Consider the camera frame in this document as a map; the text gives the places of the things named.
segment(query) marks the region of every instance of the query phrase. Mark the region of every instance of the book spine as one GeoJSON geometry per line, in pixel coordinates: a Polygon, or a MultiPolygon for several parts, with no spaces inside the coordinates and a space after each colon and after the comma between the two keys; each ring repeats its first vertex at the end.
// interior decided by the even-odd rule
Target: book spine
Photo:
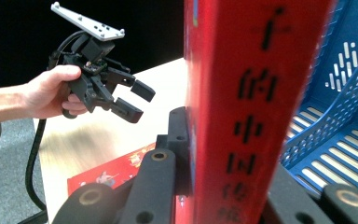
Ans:
{"type": "Polygon", "coordinates": [[[188,223],[257,223],[333,1],[187,0],[188,223]]]}

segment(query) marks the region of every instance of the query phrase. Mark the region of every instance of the human hand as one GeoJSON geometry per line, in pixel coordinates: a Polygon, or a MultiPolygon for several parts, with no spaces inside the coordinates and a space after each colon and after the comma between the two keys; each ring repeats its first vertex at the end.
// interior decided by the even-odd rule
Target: human hand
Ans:
{"type": "Polygon", "coordinates": [[[71,115],[80,115],[88,110],[74,94],[69,94],[67,81],[79,78],[80,68],[74,65],[58,65],[43,72],[23,86],[24,104],[32,118],[46,119],[69,110],[71,115]]]}

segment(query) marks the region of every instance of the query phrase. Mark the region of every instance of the black cable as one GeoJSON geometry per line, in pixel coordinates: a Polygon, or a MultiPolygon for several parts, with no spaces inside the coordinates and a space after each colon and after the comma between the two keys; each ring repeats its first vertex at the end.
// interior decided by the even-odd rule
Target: black cable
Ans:
{"type": "MultiPolygon", "coordinates": [[[[74,39],[79,38],[83,34],[85,34],[85,31],[78,31],[70,36],[68,36],[58,47],[56,51],[54,51],[51,56],[49,57],[48,61],[48,70],[53,69],[60,59],[60,56],[63,52],[63,50],[70,44],[74,39]]],[[[46,205],[39,199],[36,192],[34,191],[34,163],[36,161],[37,153],[39,151],[40,143],[42,142],[43,133],[45,131],[46,126],[46,119],[40,119],[39,123],[37,125],[37,130],[34,136],[34,142],[31,148],[30,156],[28,158],[27,162],[27,168],[25,170],[25,187],[27,189],[28,195],[30,196],[31,200],[36,204],[37,207],[39,207],[42,211],[46,210],[46,205]]]]}

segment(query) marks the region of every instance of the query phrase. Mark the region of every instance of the blue crate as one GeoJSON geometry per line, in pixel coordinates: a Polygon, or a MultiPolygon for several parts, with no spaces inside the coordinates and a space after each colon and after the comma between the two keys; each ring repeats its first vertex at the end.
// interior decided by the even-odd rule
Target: blue crate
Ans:
{"type": "Polygon", "coordinates": [[[358,188],[358,0],[341,0],[326,25],[281,164],[305,188],[358,188]]]}

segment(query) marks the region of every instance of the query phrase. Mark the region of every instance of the black background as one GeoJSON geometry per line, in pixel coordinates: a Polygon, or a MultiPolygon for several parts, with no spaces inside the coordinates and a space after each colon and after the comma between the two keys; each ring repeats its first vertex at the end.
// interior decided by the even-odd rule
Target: black background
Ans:
{"type": "MultiPolygon", "coordinates": [[[[46,70],[49,54],[79,29],[50,10],[54,1],[0,0],[0,87],[46,70]]],[[[125,29],[108,57],[137,73],[183,56],[183,0],[60,1],[62,7],[125,29]]]]}

